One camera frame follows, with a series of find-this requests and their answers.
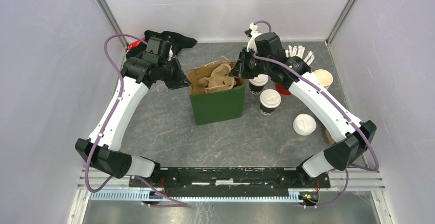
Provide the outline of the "brown cup carrier tray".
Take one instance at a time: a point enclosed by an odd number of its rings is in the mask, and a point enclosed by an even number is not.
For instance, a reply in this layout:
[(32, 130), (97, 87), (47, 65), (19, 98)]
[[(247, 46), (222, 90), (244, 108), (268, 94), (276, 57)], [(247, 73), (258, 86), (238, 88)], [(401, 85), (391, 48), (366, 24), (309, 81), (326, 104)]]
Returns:
[(228, 63), (205, 65), (190, 71), (191, 94), (227, 91), (236, 85), (234, 77), (229, 76), (232, 69)]

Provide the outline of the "black paper cup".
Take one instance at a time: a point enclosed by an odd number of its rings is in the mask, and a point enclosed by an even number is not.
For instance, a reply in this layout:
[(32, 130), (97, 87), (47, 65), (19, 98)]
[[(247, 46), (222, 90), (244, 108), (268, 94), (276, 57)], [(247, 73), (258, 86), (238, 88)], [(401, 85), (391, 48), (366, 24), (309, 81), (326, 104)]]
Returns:
[(278, 91), (267, 89), (260, 94), (260, 111), (264, 115), (270, 115), (281, 104), (281, 95)]
[(267, 84), (269, 80), (269, 76), (266, 74), (259, 74), (257, 77), (249, 80), (249, 91), (258, 95), (264, 89), (264, 86)]

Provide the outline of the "green paper bag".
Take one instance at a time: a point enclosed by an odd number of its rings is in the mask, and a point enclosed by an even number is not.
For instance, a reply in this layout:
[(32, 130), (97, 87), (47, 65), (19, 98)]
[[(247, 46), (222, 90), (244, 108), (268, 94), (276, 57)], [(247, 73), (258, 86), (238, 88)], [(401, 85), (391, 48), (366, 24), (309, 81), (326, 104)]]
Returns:
[[(214, 60), (205, 65), (211, 64), (213, 66), (219, 65), (220, 63), (228, 63), (232, 68), (236, 64), (236, 62), (232, 62), (227, 57), (221, 56), (218, 60)], [(188, 79), (191, 70), (194, 69), (187, 71)], [(195, 123), (197, 125), (226, 121), (242, 116), (247, 81), (241, 78), (234, 79), (236, 85), (232, 89), (215, 93), (191, 94), (192, 85), (190, 86), (190, 100)]]

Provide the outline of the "stack of white lids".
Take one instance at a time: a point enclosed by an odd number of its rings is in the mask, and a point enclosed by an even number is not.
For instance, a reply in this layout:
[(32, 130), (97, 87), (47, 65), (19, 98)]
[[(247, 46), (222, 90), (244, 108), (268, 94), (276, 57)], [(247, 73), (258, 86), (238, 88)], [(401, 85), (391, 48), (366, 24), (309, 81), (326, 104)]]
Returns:
[(293, 121), (293, 129), (301, 136), (308, 136), (317, 128), (316, 121), (308, 114), (300, 114)]

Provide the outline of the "stack of paper cups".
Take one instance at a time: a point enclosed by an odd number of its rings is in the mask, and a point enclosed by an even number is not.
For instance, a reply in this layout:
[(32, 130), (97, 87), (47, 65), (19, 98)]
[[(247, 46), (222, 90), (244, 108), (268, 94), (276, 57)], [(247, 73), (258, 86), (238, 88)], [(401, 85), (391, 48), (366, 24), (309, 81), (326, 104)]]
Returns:
[(328, 90), (328, 88), (332, 85), (334, 78), (333, 75), (324, 69), (317, 69), (314, 71), (316, 78), (319, 80), (320, 84)]

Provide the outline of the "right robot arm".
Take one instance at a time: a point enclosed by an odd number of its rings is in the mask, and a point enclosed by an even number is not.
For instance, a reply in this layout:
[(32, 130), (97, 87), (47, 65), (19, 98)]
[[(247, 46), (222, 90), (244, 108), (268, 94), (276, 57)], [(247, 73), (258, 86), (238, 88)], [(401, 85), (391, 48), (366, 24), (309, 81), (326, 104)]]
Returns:
[(335, 143), (327, 149), (303, 161), (296, 173), (302, 187), (316, 182), (317, 176), (328, 171), (344, 171), (349, 165), (369, 151), (375, 167), (379, 161), (371, 145), (376, 125), (368, 120), (361, 121), (349, 112), (324, 88), (310, 66), (299, 56), (282, 47), (279, 36), (274, 32), (255, 33), (246, 31), (250, 40), (239, 54), (230, 76), (254, 79), (260, 74), (268, 75), (279, 83), (320, 120)]

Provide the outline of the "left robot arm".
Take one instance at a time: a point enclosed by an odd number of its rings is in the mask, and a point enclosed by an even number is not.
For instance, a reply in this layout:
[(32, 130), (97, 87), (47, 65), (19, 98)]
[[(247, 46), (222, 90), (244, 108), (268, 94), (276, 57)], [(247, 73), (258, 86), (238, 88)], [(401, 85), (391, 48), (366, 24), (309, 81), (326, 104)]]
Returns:
[(88, 138), (79, 138), (75, 144), (88, 168), (115, 178), (138, 175), (149, 187), (160, 183), (157, 162), (120, 152), (120, 147), (132, 115), (153, 84), (163, 81), (170, 90), (190, 85), (174, 49), (171, 42), (150, 37), (142, 53), (116, 69), (118, 85), (107, 110)]

